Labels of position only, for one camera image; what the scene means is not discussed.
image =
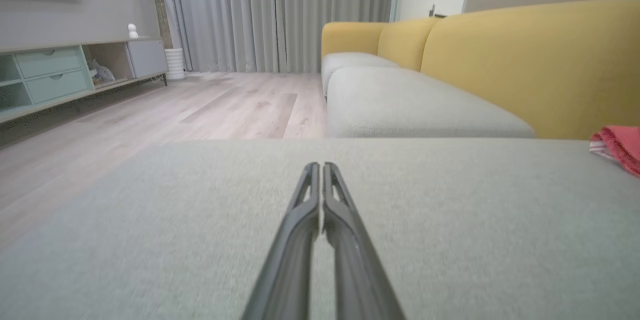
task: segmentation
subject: white plant pot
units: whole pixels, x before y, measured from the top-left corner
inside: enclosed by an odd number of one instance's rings
[[[169,72],[166,78],[169,81],[178,81],[185,78],[185,58],[183,57],[183,49],[165,49],[166,63],[169,66]]]

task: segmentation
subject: red towel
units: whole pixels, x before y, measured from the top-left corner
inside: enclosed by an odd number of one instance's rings
[[[619,162],[640,177],[640,128],[605,126],[591,136],[589,152]]]

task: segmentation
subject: gray cabinet door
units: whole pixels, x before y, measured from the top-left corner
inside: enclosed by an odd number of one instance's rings
[[[126,51],[135,78],[166,72],[167,58],[160,40],[140,40],[126,43]]]

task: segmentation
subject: floor plank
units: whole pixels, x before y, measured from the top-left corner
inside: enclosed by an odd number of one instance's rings
[[[2,133],[0,251],[147,147],[323,137],[326,111],[318,74],[217,72],[122,88],[18,123]]]

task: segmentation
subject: wooden pole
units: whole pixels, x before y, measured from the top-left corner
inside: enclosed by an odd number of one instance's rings
[[[155,11],[158,14],[158,25],[160,25],[160,37],[165,49],[172,49],[174,45],[171,41],[171,31],[169,30],[169,18],[167,18],[167,6],[165,0],[155,0]]]

